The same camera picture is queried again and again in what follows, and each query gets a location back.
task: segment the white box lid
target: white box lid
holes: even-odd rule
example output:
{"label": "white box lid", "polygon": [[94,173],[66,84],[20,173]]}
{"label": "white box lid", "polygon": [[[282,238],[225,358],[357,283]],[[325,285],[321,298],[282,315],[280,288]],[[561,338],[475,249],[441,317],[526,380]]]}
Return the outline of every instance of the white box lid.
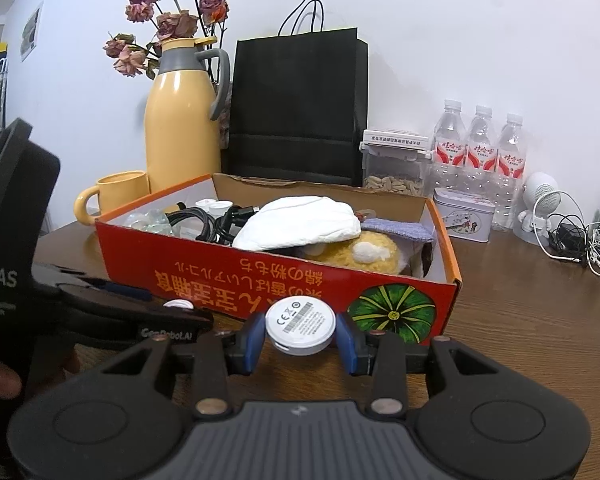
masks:
{"label": "white box lid", "polygon": [[431,146],[429,137],[399,130],[365,130],[362,143],[407,150],[429,150]]}
{"label": "white box lid", "polygon": [[433,191],[433,200],[442,205],[462,207],[482,213],[493,214],[496,211],[496,205],[485,197],[444,187],[437,187]]}

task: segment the yellow thermos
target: yellow thermos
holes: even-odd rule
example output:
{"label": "yellow thermos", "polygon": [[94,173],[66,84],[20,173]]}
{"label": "yellow thermos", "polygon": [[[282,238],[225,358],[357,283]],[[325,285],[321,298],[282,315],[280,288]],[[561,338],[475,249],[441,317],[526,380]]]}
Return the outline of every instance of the yellow thermos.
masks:
{"label": "yellow thermos", "polygon": [[[218,117],[229,89],[229,56],[205,45],[216,38],[178,38],[162,44],[160,70],[144,112],[146,168],[151,192],[220,171]],[[219,58],[214,91],[205,61]]]}

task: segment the bag handle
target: bag handle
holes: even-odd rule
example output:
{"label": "bag handle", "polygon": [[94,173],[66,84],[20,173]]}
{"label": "bag handle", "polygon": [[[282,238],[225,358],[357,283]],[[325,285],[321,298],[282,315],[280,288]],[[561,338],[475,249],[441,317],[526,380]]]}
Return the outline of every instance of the bag handle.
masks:
{"label": "bag handle", "polygon": [[313,0],[312,2],[307,2],[306,5],[300,11],[300,14],[298,14],[298,17],[296,18],[296,20],[294,22],[294,27],[291,29],[291,35],[293,35],[294,32],[296,31],[296,26],[298,25],[298,22],[302,18],[302,13],[311,4],[314,4],[314,14],[312,15],[312,18],[311,18],[311,32],[314,31],[314,23],[315,23],[315,15],[317,12],[317,4],[320,4],[320,32],[322,32],[324,30],[324,6],[322,4],[322,0]]}
{"label": "bag handle", "polygon": [[314,4],[314,15],[313,15],[313,17],[312,17],[312,20],[311,20],[311,32],[313,32],[313,31],[314,31],[315,15],[316,15],[316,13],[317,13],[317,6],[318,6],[318,4],[320,4],[320,8],[322,9],[322,12],[321,12],[321,24],[320,24],[320,31],[323,31],[323,29],[324,29],[324,6],[323,6],[323,4],[322,4],[322,1],[321,1],[321,0],[310,0],[310,1],[308,1],[308,2],[307,2],[307,0],[302,0],[302,2],[300,2],[300,5],[298,5],[298,6],[297,6],[297,7],[296,7],[296,8],[295,8],[295,9],[294,9],[292,12],[291,12],[291,14],[289,14],[289,15],[286,17],[285,21],[284,21],[284,22],[282,22],[282,25],[280,25],[280,30],[278,31],[278,36],[280,37],[280,35],[282,34],[282,29],[285,27],[285,25],[286,25],[286,22],[288,22],[288,21],[289,21],[289,20],[290,20],[290,19],[293,17],[293,15],[294,15],[296,12],[298,12],[298,10],[300,9],[300,7],[302,7],[302,6],[304,5],[304,7],[302,8],[302,10],[300,11],[300,14],[299,14],[299,15],[298,15],[298,17],[296,18],[296,22],[294,23],[294,27],[293,27],[293,29],[291,30],[291,35],[293,35],[293,33],[294,33],[294,32],[295,32],[295,30],[296,30],[296,26],[298,25],[298,22],[300,21],[300,18],[301,18],[301,16],[302,16],[302,13],[303,13],[303,12],[304,12],[304,10],[305,10],[305,9],[306,9],[306,8],[307,8],[309,5],[311,5],[311,4]]}

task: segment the white cloth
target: white cloth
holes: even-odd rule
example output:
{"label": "white cloth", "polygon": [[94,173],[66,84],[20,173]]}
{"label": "white cloth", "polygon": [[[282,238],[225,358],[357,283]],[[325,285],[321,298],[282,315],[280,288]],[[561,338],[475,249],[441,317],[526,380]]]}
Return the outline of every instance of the white cloth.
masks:
{"label": "white cloth", "polygon": [[287,196],[269,202],[236,235],[233,247],[267,251],[330,244],[360,236],[350,205],[320,196]]}

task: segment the white plastic lid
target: white plastic lid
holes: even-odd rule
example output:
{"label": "white plastic lid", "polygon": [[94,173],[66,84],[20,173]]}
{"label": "white plastic lid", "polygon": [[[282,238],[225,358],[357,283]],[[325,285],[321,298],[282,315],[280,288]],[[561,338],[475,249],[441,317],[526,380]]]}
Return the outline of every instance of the white plastic lid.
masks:
{"label": "white plastic lid", "polygon": [[514,123],[522,126],[522,116],[516,114],[507,114],[507,123]]}
{"label": "white plastic lid", "polygon": [[176,308],[186,308],[187,310],[193,310],[193,303],[187,300],[171,300],[167,301],[164,306],[168,307],[176,307]]}
{"label": "white plastic lid", "polygon": [[324,301],[290,296],[271,305],[265,315],[267,334],[280,351],[291,355],[318,353],[336,330],[336,315]]}
{"label": "white plastic lid", "polygon": [[209,214],[213,218],[219,218],[224,213],[226,213],[227,211],[229,211],[229,208],[233,204],[234,203],[230,202],[229,200],[217,200],[216,202],[213,202],[212,204],[209,204]]}
{"label": "white plastic lid", "polygon": [[487,116],[487,117],[491,117],[492,111],[491,111],[491,108],[489,108],[488,106],[477,105],[475,107],[475,113],[477,115],[484,115],[484,116]]}
{"label": "white plastic lid", "polygon": [[470,211],[492,214],[496,211],[496,206],[490,200],[480,195],[437,187],[433,190],[434,202],[452,207],[461,207]]}
{"label": "white plastic lid", "polygon": [[198,200],[196,202],[196,207],[199,207],[203,211],[209,212],[209,206],[215,204],[218,200],[215,198],[203,198],[202,200]]}
{"label": "white plastic lid", "polygon": [[459,112],[462,109],[462,103],[460,101],[453,101],[453,99],[445,99],[445,108],[451,108]]}

